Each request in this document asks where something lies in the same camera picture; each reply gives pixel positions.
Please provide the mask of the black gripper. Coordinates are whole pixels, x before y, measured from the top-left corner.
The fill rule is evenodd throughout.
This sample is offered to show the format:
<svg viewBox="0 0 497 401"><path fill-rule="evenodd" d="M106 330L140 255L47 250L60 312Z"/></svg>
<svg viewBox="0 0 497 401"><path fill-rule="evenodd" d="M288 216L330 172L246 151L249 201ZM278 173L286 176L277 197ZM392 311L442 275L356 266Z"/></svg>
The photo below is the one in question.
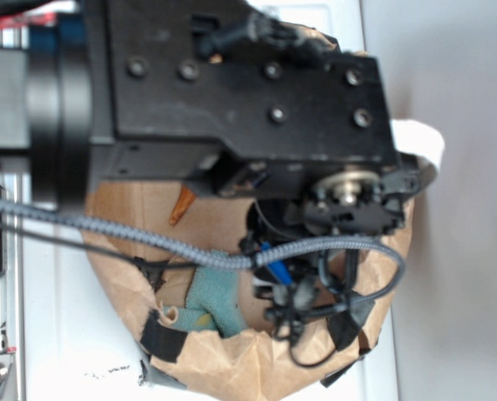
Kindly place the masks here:
<svg viewBox="0 0 497 401"><path fill-rule="evenodd" d="M89 181L175 180L252 198L292 239L404 223L416 165L374 58L245 1L86 1Z"/></svg>

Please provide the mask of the robot arm wrist link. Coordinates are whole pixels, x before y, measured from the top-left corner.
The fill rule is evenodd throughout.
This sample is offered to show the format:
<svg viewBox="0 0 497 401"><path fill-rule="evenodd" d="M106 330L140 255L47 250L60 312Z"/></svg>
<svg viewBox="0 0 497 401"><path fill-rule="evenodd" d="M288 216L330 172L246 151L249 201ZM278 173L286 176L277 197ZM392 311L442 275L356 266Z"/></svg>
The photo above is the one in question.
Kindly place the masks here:
<svg viewBox="0 0 497 401"><path fill-rule="evenodd" d="M33 201L84 208L92 123L85 47L0 48L0 172L29 174Z"/></svg>

